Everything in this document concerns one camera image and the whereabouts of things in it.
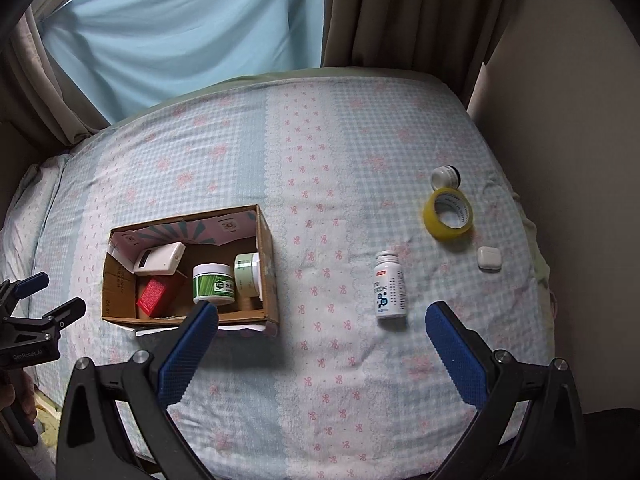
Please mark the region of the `person left hand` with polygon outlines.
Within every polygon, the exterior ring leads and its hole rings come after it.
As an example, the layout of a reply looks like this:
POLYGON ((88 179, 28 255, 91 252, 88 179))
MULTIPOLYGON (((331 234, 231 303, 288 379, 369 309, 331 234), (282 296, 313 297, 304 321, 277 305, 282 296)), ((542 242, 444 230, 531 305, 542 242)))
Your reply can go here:
POLYGON ((1 428, 13 443, 33 448, 37 408, 32 378, 24 370, 1 371, 1 428))

